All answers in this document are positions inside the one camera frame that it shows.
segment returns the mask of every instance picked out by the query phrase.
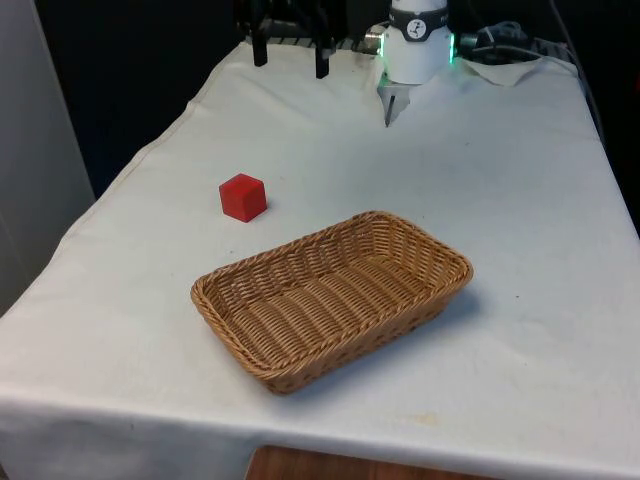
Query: dark background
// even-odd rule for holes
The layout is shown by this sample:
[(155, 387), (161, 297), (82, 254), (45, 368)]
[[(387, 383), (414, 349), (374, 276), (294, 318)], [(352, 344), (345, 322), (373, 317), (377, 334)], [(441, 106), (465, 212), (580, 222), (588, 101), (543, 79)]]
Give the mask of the dark background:
[[(519, 21), (563, 40), (547, 0), (471, 0), (487, 24)], [(640, 0), (556, 0), (601, 111), (607, 153), (636, 227), (632, 164), (640, 160)], [(97, 196), (137, 150), (157, 138), (238, 43), (232, 0), (36, 0)], [(386, 18), (390, 0), (347, 0), (351, 33)], [(450, 26), (477, 30), (467, 0), (450, 0)]]

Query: black cable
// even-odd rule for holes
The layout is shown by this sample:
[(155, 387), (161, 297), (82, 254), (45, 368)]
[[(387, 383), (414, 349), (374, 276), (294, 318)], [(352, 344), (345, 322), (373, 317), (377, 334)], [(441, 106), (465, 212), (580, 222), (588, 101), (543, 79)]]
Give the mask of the black cable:
[(475, 21), (478, 23), (478, 26), (480, 27), (479, 31), (481, 30), (486, 31), (487, 36), (489, 37), (489, 41), (492, 44), (495, 44), (496, 41), (493, 38), (493, 34), (491, 33), (491, 30), (489, 30), (488, 25), (485, 23), (484, 19), (480, 16), (476, 8), (473, 6), (473, 3), (471, 3), (471, 0), (467, 0), (467, 6), (469, 7), (469, 12), (471, 13), (471, 16), (475, 19)]
[(604, 129), (602, 126), (602, 118), (600, 117), (600, 111), (598, 110), (598, 105), (596, 105), (596, 100), (595, 100), (595, 97), (593, 96), (593, 92), (591, 91), (591, 86), (587, 81), (587, 76), (584, 73), (584, 68), (582, 68), (582, 63), (578, 58), (578, 52), (576, 50), (576, 47), (573, 44), (573, 40), (571, 40), (571, 35), (569, 35), (569, 30), (567, 30), (567, 26), (564, 24), (564, 21), (562, 20), (562, 15), (560, 15), (560, 11), (556, 6), (555, 0), (549, 0), (549, 6), (551, 7), (551, 11), (555, 16), (558, 26), (560, 27), (560, 31), (562, 32), (562, 35), (564, 36), (567, 42), (567, 45), (569, 46), (569, 50), (573, 52), (573, 61), (576, 65), (576, 68), (578, 69), (578, 74), (582, 79), (582, 84), (584, 85), (584, 90), (585, 90), (585, 93), (587, 94), (587, 99), (591, 104), (591, 110), (594, 117), (593, 120), (596, 124), (596, 130), (598, 131), (598, 135), (600, 136), (600, 141), (602, 142), (602, 146), (606, 147), (605, 138), (604, 138)]

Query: cable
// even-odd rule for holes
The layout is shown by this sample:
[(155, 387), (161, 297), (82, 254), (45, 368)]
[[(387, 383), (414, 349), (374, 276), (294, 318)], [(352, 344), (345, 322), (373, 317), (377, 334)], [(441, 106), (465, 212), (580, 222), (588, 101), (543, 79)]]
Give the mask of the cable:
[(558, 60), (557, 58), (554, 58), (554, 57), (548, 57), (541, 53), (534, 52), (533, 50), (527, 50), (526, 48), (514, 47), (511, 45), (493, 45), (491, 47), (476, 48), (472, 50), (472, 52), (473, 53), (492, 52), (495, 50), (509, 50), (512, 52), (526, 53), (527, 55), (531, 55), (538, 58), (544, 58), (545, 60), (555, 63), (556, 65), (560, 65), (566, 71), (571, 72), (571, 75), (577, 76), (576, 71), (573, 68), (571, 68), (571, 66), (567, 65), (566, 62), (563, 62), (562, 60)]
[(562, 15), (560, 15), (560, 11), (556, 6), (555, 0), (549, 0), (549, 6), (551, 7), (551, 11), (556, 18), (556, 22), (562, 31), (562, 35), (564, 35), (565, 40), (567, 41), (567, 45), (569, 45), (569, 50), (573, 52), (573, 61), (576, 64), (576, 68), (578, 69), (578, 74), (582, 79), (582, 84), (584, 86), (585, 93), (587, 94), (587, 99), (591, 104), (591, 110), (593, 113), (593, 120), (596, 124), (596, 130), (598, 131), (598, 135), (600, 135), (600, 141), (602, 142), (602, 146), (606, 147), (605, 137), (604, 137), (604, 129), (602, 126), (602, 118), (600, 117), (600, 110), (598, 110), (598, 105), (596, 105), (596, 100), (593, 96), (593, 92), (591, 91), (591, 86), (587, 81), (587, 76), (584, 73), (584, 68), (582, 68), (582, 63), (578, 59), (578, 51), (576, 50), (575, 45), (573, 44), (573, 40), (571, 40), (571, 35), (569, 35), (569, 30), (567, 30), (567, 26), (564, 24), (562, 20)]
[(534, 40), (536, 40), (537, 42), (541, 42), (541, 43), (552, 44), (555, 48), (559, 48), (564, 53), (566, 53), (567, 56), (571, 59), (571, 61), (573, 63), (576, 63), (576, 56), (573, 54), (573, 52), (571, 50), (569, 50), (563, 44), (557, 43), (557, 42), (551, 42), (549, 40), (546, 40), (546, 39), (540, 38), (540, 37), (534, 37)]
[(473, 15), (473, 18), (476, 20), (476, 22), (478, 22), (478, 25), (481, 27), (480, 30), (478, 31), (481, 32), (484, 30), (485, 32), (487, 32), (487, 35), (489, 36), (489, 41), (495, 44), (496, 40), (495, 38), (493, 38), (493, 33), (491, 33), (491, 30), (489, 30), (489, 27), (487, 27), (487, 24), (485, 23), (485, 21), (482, 19), (478, 11), (475, 9), (473, 4), (471, 3), (471, 0), (467, 0), (467, 5), (469, 7), (469, 11), (471, 12), (471, 15)]

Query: wicker basket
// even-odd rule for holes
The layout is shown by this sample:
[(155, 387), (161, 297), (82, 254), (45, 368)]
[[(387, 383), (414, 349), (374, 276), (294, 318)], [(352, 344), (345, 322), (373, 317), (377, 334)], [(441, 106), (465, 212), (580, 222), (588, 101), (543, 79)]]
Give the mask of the wicker basket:
[(363, 213), (200, 278), (191, 298), (242, 366), (287, 394), (438, 315), (467, 259), (388, 213)]

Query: white cloth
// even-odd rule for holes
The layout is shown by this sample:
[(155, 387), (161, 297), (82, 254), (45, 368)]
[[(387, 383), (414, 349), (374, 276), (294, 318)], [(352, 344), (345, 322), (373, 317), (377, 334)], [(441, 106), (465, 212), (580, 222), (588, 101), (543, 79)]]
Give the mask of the white cloth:
[[(640, 476), (640, 247), (578, 81), (446, 71), (444, 96), (385, 129), (369, 64), (338, 52), (318, 81), (313, 50), (269, 46), (255, 68), (241, 45), (74, 225), (0, 321), (12, 480), (238, 479), (265, 444)], [(269, 197), (249, 224), (219, 205), (239, 172)], [(428, 326), (272, 395), (198, 315), (192, 283), (372, 209), (459, 249), (474, 280)]]

